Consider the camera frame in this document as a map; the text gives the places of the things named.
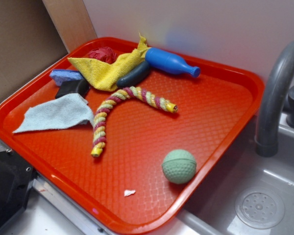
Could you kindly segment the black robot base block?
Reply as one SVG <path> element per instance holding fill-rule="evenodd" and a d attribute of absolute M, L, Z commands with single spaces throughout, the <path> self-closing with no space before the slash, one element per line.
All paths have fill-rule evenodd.
<path fill-rule="evenodd" d="M 0 232 L 26 210 L 35 176 L 34 167 L 17 152 L 0 152 Z"/>

